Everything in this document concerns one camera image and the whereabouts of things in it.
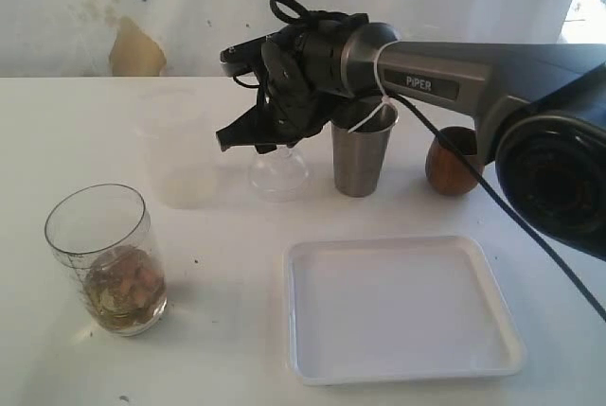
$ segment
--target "metal cup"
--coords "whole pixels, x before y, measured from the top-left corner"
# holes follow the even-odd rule
[[[384,105],[355,132],[348,130],[367,117],[381,101],[357,101],[332,119],[334,184],[344,195],[360,198],[377,188],[391,128],[398,121],[393,105]]]

